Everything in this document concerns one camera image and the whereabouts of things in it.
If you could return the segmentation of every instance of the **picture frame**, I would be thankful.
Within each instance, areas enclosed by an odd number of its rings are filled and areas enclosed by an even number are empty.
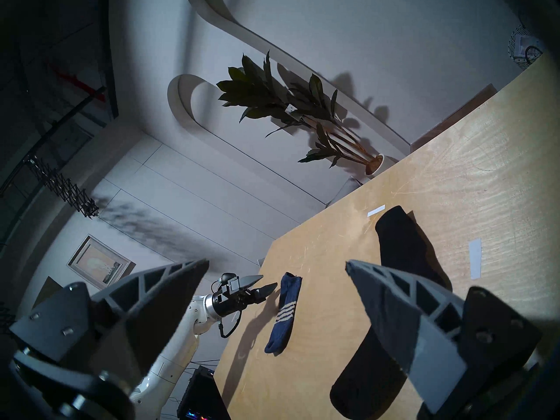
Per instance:
[[[87,282],[104,289],[130,274],[136,263],[87,235],[67,265]]]

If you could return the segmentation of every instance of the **navy blue sock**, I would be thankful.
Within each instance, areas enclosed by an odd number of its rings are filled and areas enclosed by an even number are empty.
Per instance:
[[[292,333],[293,316],[296,312],[297,297],[300,294],[301,277],[296,277],[287,272],[280,282],[280,300],[276,323],[272,328],[270,340],[264,348],[267,354],[281,353]]]

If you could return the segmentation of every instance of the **white stripe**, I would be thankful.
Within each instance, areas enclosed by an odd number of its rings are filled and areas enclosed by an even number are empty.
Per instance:
[[[288,304],[284,304],[284,305],[282,306],[282,308],[281,308],[280,310],[278,310],[278,311],[282,311],[282,310],[286,309],[287,307],[289,307],[289,306],[291,306],[291,305],[293,305],[293,304],[296,304],[296,302],[297,302],[297,301],[292,301],[292,302],[289,302]]]
[[[290,307],[288,310],[279,311],[278,314],[277,314],[277,316],[280,316],[280,315],[284,315],[284,314],[286,314],[286,313],[289,313],[289,312],[293,311],[295,308],[296,308],[296,306],[294,305],[293,307]]]
[[[285,308],[283,308],[283,309],[281,309],[281,310],[278,310],[278,314],[284,313],[285,311],[288,311],[288,310],[293,310],[293,309],[295,309],[295,308],[296,308],[296,305],[295,305],[295,304],[292,304],[290,307],[285,307]]]
[[[379,208],[374,209],[373,211],[370,211],[367,213],[368,217],[371,217],[372,215],[375,215],[377,212],[381,212],[385,209],[385,205],[380,206]]]
[[[293,315],[293,310],[288,311],[287,313],[282,313],[281,315],[276,316],[276,320],[285,318],[286,316]]]
[[[290,315],[290,316],[287,316],[286,318],[282,318],[282,319],[277,320],[276,323],[278,323],[278,322],[284,322],[284,321],[290,320],[290,319],[292,319],[292,318],[293,318],[293,315]]]

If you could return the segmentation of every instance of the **black sock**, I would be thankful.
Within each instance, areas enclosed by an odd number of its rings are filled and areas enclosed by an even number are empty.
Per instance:
[[[426,244],[416,230],[414,222],[400,206],[383,214],[375,225],[379,236],[381,264],[384,267],[426,277],[443,287],[444,280],[428,264]]]
[[[418,274],[445,287],[426,260],[426,244],[414,222],[400,206],[383,214],[375,225],[383,266]],[[351,420],[375,420],[399,394],[407,376],[385,349],[375,332],[362,344],[330,390],[334,408]]]

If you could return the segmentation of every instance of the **white label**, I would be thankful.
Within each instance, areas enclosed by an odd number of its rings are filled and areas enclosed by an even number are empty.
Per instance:
[[[371,217],[372,215],[375,215],[377,212],[381,212],[385,210],[385,205],[380,206],[379,208],[374,209],[373,211],[370,211],[367,213],[368,217]]]
[[[292,104],[288,104],[287,108],[286,108],[286,113],[291,114],[293,113],[295,110],[297,110],[297,108],[295,106],[293,106]]]
[[[470,279],[480,278],[482,271],[482,240],[476,238],[469,242]]]

